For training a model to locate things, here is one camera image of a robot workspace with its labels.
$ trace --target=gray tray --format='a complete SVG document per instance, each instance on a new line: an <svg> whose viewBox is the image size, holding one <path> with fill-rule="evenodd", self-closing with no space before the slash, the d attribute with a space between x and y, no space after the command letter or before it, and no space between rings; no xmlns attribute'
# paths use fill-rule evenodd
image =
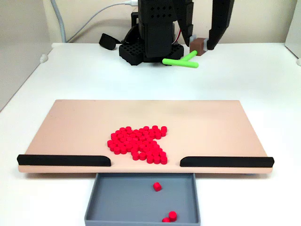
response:
<svg viewBox="0 0 301 226"><path fill-rule="evenodd" d="M156 192L153 184L162 190ZM173 225L199 226L195 174L99 173L85 215L86 226L161 226L176 211Z"/></svg>

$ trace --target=white cable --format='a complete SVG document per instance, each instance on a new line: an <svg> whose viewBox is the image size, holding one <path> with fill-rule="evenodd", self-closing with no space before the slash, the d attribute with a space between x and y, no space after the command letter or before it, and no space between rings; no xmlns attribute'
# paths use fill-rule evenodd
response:
<svg viewBox="0 0 301 226"><path fill-rule="evenodd" d="M117 6L117 5L138 6L138 0L130 0L130 1L125 1L125 2L120 2L120 3L114 3L114 4L111 4L107 7L104 7L103 9L96 12L71 38L69 38L67 40L67 42L69 42L71 39L73 39L97 14L99 14L100 12L104 11L107 8L110 8L112 6Z"/></svg>
<svg viewBox="0 0 301 226"><path fill-rule="evenodd" d="M67 41L66 41L66 33L65 33L64 22L63 22L63 19L62 19L61 14L60 14L60 10L58 9L55 0L50 0L50 1L51 1L53 10L55 11L55 15L56 15L56 18L57 18L57 20L58 20L58 24L60 25L61 36L62 36L62 42L65 43L65 42L67 42Z"/></svg>

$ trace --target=pile of red pieces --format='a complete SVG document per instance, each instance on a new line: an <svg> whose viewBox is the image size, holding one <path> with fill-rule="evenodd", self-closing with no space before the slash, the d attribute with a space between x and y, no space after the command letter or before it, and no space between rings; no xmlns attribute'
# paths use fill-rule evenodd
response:
<svg viewBox="0 0 301 226"><path fill-rule="evenodd" d="M160 145L154 139L160 140L165 137L167 127L144 126L140 129L134 129L130 126L122 127L111 134L111 140L108 141L108 147L115 154L131 153L133 160L146 160L152 164L167 164L166 152L160 148Z"/></svg>

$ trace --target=green object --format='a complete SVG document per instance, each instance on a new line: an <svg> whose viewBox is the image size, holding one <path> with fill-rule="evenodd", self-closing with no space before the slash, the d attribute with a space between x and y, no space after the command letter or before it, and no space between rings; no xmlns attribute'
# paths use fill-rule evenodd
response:
<svg viewBox="0 0 301 226"><path fill-rule="evenodd" d="M198 63L184 61L184 60L163 59L162 63L165 65L176 65L176 66L182 66L182 67L198 68Z"/></svg>
<svg viewBox="0 0 301 226"><path fill-rule="evenodd" d="M189 53L188 55L184 56L181 60L182 61L189 61L192 58L194 58L197 54L198 54L198 52L196 50L194 50L191 53Z"/></svg>

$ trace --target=black strap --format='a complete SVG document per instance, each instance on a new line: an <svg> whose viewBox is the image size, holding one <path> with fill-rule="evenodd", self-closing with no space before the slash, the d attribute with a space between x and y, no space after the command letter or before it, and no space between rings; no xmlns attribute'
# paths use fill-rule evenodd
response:
<svg viewBox="0 0 301 226"><path fill-rule="evenodd" d="M249 167L271 168L272 157L219 157L219 156L188 156L181 160L181 167Z"/></svg>
<svg viewBox="0 0 301 226"><path fill-rule="evenodd" d="M114 50L116 44L121 44L121 42L105 33L102 34L102 37L99 40L99 45L101 45L102 47L108 50Z"/></svg>
<svg viewBox="0 0 301 226"><path fill-rule="evenodd" d="M40 155L20 154L20 166L111 166L111 160L102 155Z"/></svg>

